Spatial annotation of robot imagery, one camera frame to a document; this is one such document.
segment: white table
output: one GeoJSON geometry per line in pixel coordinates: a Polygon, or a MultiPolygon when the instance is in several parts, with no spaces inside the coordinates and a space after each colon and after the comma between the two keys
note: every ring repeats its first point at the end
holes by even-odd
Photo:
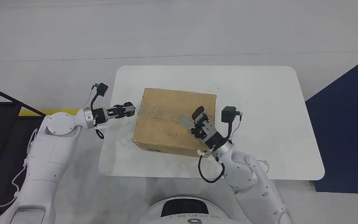
{"type": "MultiPolygon", "coordinates": [[[[268,175],[281,180],[319,180],[324,167],[295,71],[279,66],[123,66],[117,71],[111,105],[131,101],[139,108],[144,88],[216,94],[217,130],[225,106],[243,119],[233,140],[237,148],[270,164],[268,175]]],[[[106,176],[199,178],[196,157],[148,152],[131,142],[136,115],[107,124],[99,169],[106,176]]],[[[206,177],[220,167],[202,163],[206,177]]]]}

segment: gray floor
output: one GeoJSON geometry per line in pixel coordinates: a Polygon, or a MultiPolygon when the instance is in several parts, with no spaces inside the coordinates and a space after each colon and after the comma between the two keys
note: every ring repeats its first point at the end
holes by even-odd
{"type": "MultiPolygon", "coordinates": [[[[358,62],[355,0],[1,0],[0,91],[39,109],[79,108],[123,65],[291,66],[305,100],[358,62]]],[[[179,194],[247,223],[224,181],[100,174],[101,140],[83,132],[55,199],[56,223],[137,223],[179,194]]],[[[358,195],[276,181],[295,223],[358,223],[358,195]]]]}

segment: white cable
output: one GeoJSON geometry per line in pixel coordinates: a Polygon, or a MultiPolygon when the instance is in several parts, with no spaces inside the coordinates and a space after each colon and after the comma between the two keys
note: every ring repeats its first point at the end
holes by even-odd
{"type": "MultiPolygon", "coordinates": [[[[29,154],[29,152],[30,152],[30,149],[31,149],[31,146],[32,146],[32,142],[33,142],[32,138],[34,138],[34,139],[36,138],[37,131],[38,131],[38,129],[36,128],[36,129],[32,132],[32,134],[31,134],[31,137],[30,137],[29,142],[28,142],[28,144],[27,144],[27,150],[26,150],[26,151],[27,151],[27,154],[29,154]]],[[[20,192],[20,188],[18,187],[17,184],[15,184],[15,180],[16,180],[16,178],[18,178],[18,176],[20,176],[20,174],[26,169],[26,166],[27,166],[27,158],[23,161],[23,165],[22,165],[22,166],[23,166],[22,170],[21,170],[21,171],[12,179],[12,181],[11,181],[11,184],[14,185],[15,188],[16,188],[16,192],[15,192],[15,194],[13,195],[13,199],[12,199],[10,202],[8,202],[7,204],[1,205],[0,208],[10,205],[11,203],[13,203],[13,202],[16,200],[17,194],[20,192]]]]}
{"type": "Polygon", "coordinates": [[[35,128],[35,130],[34,130],[34,131],[32,132],[32,134],[31,134],[30,140],[29,140],[29,142],[28,142],[28,144],[27,144],[27,154],[29,154],[29,152],[30,152],[30,148],[31,148],[31,146],[32,146],[32,142],[33,142],[33,139],[36,138],[37,131],[38,131],[38,129],[35,128]]]}
{"type": "Polygon", "coordinates": [[[267,162],[267,160],[258,160],[259,162],[262,162],[263,164],[265,164],[267,166],[267,170],[266,170],[266,173],[269,172],[270,170],[270,164],[269,162],[267,162]]]}
{"type": "Polygon", "coordinates": [[[239,129],[240,124],[241,124],[241,120],[239,121],[239,124],[237,125],[237,127],[235,128],[235,130],[233,131],[233,133],[231,134],[231,137],[230,137],[230,140],[231,140],[231,141],[233,141],[234,133],[236,132],[237,129],[239,129]]]}
{"type": "Polygon", "coordinates": [[[2,206],[0,206],[0,208],[8,206],[9,204],[13,203],[15,200],[16,200],[16,197],[13,197],[13,199],[9,203],[3,204],[2,206]]]}
{"type": "Polygon", "coordinates": [[[15,192],[15,194],[14,194],[14,196],[13,196],[13,199],[12,199],[9,203],[3,204],[2,206],[0,206],[0,208],[1,208],[1,207],[8,206],[9,204],[13,203],[13,202],[16,200],[17,194],[20,192],[20,188],[18,187],[17,184],[15,184],[15,180],[16,180],[16,178],[17,178],[25,169],[26,169],[26,165],[24,164],[22,170],[21,170],[21,171],[12,179],[12,181],[11,181],[11,184],[16,187],[16,192],[15,192]]]}
{"type": "Polygon", "coordinates": [[[93,87],[91,88],[91,92],[89,92],[89,96],[88,96],[88,99],[87,99],[86,104],[85,104],[82,108],[85,108],[85,107],[86,107],[86,105],[88,104],[88,102],[90,101],[91,94],[92,94],[92,90],[93,90],[93,87]]]}

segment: cardboard box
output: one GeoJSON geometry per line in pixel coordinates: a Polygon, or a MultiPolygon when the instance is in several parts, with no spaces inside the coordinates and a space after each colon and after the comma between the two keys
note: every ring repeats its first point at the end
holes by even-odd
{"type": "Polygon", "coordinates": [[[199,156],[197,150],[207,146],[196,139],[180,122],[191,119],[192,113],[203,106],[209,119],[215,122],[216,95],[146,88],[138,111],[132,142],[139,148],[185,156],[199,156]]]}

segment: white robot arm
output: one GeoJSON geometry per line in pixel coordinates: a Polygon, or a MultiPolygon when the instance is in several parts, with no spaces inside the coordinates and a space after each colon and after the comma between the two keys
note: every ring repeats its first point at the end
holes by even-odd
{"type": "Polygon", "coordinates": [[[235,199],[253,224],[291,224],[288,208],[279,191],[267,177],[258,161],[251,155],[238,151],[230,140],[232,122],[242,115],[235,107],[227,106],[222,111],[222,122],[229,123],[228,136],[224,138],[211,124],[201,106],[192,115],[194,123],[182,117],[181,123],[199,140],[204,142],[216,161],[222,165],[225,180],[232,187],[235,199]]]}
{"type": "Polygon", "coordinates": [[[126,102],[108,109],[81,109],[75,116],[62,112],[46,116],[24,161],[27,171],[21,191],[16,192],[15,202],[0,216],[0,223],[54,223],[54,197],[82,128],[133,116],[134,110],[133,104],[126,102]]]}

